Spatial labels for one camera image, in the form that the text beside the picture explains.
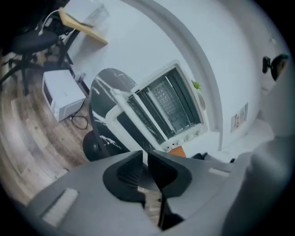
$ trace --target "white box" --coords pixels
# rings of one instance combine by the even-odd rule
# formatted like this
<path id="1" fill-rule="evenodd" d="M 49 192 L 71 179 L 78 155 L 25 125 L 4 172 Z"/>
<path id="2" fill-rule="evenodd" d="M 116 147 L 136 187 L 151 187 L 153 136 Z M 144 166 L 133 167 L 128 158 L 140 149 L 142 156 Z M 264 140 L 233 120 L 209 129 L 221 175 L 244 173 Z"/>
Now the white box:
<path id="1" fill-rule="evenodd" d="M 78 111 L 86 98 L 69 70 L 45 72 L 42 93 L 57 121 Z"/>

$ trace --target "gray surface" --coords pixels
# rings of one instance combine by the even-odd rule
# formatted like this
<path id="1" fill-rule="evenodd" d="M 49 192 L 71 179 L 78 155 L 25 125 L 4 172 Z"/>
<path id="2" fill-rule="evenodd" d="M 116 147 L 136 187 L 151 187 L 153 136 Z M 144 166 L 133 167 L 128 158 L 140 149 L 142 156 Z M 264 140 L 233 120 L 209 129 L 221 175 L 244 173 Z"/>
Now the gray surface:
<path id="1" fill-rule="evenodd" d="M 103 185 L 102 173 L 129 154 L 85 164 L 39 193 L 28 209 L 41 216 L 65 188 L 79 196 L 59 230 L 74 235 L 241 235 L 253 228 L 274 206 L 294 168 L 295 137 L 276 138 L 234 164 L 167 157 L 193 171 L 193 181 L 181 197 L 168 199 L 174 213 L 187 218 L 164 232 L 153 225 L 138 203 L 123 202 Z M 230 171 L 228 177 L 207 170 Z"/>
<path id="2" fill-rule="evenodd" d="M 27 209 L 40 217 L 65 188 L 73 188 L 79 196 L 59 230 L 81 236 L 151 235 L 159 232 L 140 203 L 117 199 L 102 181 L 104 170 L 129 154 L 87 163 L 70 171 L 40 192 Z"/>
<path id="3" fill-rule="evenodd" d="M 218 163 L 213 161 L 181 158 L 161 151 L 155 151 L 162 156 L 182 164 L 192 173 L 192 182 L 180 197 L 168 198 L 167 203 L 173 213 L 187 219 L 200 207 L 206 204 L 223 186 L 227 177 L 209 172 L 214 168 L 226 173 L 231 172 L 236 164 Z"/>
<path id="4" fill-rule="evenodd" d="M 261 101 L 261 110 L 275 136 L 286 137 L 295 134 L 295 64 L 289 62 L 271 91 Z"/>
<path id="5" fill-rule="evenodd" d="M 163 235 L 231 236 L 253 228 L 289 183 L 294 143 L 295 137 L 276 138 L 253 153 L 241 154 L 219 191 L 190 218 Z"/>

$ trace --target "orange object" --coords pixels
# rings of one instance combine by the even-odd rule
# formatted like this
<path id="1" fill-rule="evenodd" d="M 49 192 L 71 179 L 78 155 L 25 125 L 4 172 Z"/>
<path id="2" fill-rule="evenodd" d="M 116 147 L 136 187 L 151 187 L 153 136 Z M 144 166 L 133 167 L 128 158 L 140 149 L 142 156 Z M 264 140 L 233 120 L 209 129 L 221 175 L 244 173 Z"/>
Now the orange object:
<path id="1" fill-rule="evenodd" d="M 179 146 L 179 147 L 176 147 L 176 148 L 172 149 L 169 152 L 169 154 L 176 155 L 176 156 L 179 156 L 179 157 L 186 157 L 182 146 Z"/>

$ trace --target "black electrical cable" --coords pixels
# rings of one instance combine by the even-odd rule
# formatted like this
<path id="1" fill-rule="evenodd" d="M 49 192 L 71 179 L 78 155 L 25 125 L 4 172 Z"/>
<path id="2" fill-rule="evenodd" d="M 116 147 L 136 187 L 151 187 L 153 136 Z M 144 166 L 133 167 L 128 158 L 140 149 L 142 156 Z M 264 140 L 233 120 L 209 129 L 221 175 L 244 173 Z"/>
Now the black electrical cable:
<path id="1" fill-rule="evenodd" d="M 82 107 L 83 107 L 83 105 L 84 105 L 84 102 L 85 102 L 85 100 L 83 101 L 83 103 L 82 103 L 82 106 L 79 108 L 79 110 L 78 111 L 76 111 L 75 113 L 73 113 L 71 116 L 70 116 L 70 120 L 71 120 L 71 122 L 73 123 L 73 125 L 74 126 L 76 126 L 78 129 L 80 129 L 80 130 L 85 130 L 85 129 L 87 129 L 87 127 L 88 127 L 88 120 L 87 120 L 87 118 L 85 117 L 85 116 L 77 116 L 77 113 L 82 109 Z M 74 118 L 83 118 L 83 119 L 85 119 L 86 120 L 86 126 L 84 127 L 84 128 L 81 128 L 81 127 L 79 127 L 78 125 L 76 125 L 75 123 L 74 123 L 74 121 L 73 121 L 73 119 Z"/>

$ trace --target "sticker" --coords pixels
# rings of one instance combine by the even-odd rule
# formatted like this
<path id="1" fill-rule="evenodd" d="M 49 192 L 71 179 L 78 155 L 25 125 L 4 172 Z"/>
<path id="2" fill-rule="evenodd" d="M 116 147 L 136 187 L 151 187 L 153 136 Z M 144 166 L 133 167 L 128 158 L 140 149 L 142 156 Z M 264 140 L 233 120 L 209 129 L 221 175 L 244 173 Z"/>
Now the sticker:
<path id="1" fill-rule="evenodd" d="M 248 113 L 248 103 L 245 106 L 243 106 L 243 108 L 231 118 L 230 132 L 233 132 L 236 129 L 238 129 L 244 123 L 244 121 L 246 121 L 247 113 Z"/>

